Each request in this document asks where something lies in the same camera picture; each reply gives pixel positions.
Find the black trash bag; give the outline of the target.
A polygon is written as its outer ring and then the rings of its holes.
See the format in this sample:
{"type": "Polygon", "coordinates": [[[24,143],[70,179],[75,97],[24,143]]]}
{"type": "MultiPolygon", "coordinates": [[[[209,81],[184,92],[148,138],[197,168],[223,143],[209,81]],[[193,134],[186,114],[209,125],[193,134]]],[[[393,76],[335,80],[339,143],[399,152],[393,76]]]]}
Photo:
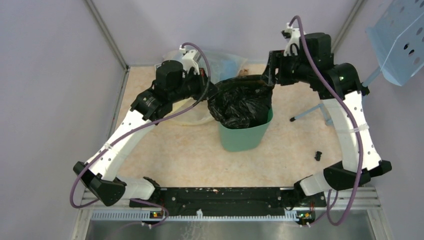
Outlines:
{"type": "Polygon", "coordinates": [[[211,116],[228,129],[248,129],[265,124],[272,107],[273,84],[261,75],[243,75],[222,80],[207,100],[211,116]]]}

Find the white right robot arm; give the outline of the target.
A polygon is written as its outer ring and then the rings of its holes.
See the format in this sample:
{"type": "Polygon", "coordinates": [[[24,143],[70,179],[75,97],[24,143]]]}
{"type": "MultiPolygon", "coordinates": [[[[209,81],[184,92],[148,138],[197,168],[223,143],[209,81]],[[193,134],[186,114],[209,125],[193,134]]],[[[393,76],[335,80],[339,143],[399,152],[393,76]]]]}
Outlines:
{"type": "Polygon", "coordinates": [[[307,206],[315,194],[352,189],[390,172],[392,164],[381,158],[370,135],[362,104],[369,89],[362,85],[356,68],[350,63],[334,63],[328,34],[306,34],[306,47],[298,30],[284,32],[283,37],[287,46],[269,53],[263,78],[271,85],[303,82],[317,92],[342,152],[341,161],[294,184],[294,202],[307,206]]]}

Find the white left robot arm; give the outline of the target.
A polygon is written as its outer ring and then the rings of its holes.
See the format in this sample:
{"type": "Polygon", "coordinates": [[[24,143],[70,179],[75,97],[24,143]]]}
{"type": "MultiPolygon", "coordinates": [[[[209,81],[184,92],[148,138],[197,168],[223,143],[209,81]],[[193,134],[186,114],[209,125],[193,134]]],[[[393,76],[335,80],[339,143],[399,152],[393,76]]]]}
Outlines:
{"type": "Polygon", "coordinates": [[[131,103],[119,127],[91,158],[78,161],[77,175],[69,201],[73,208],[88,207],[98,201],[109,207],[122,197],[141,199],[147,206],[160,202],[160,193],[149,178],[125,180],[117,176],[121,165],[139,141],[159,123],[182,115],[216,93],[211,69],[194,64],[184,66],[166,60],[155,70],[149,88],[131,103]]]}

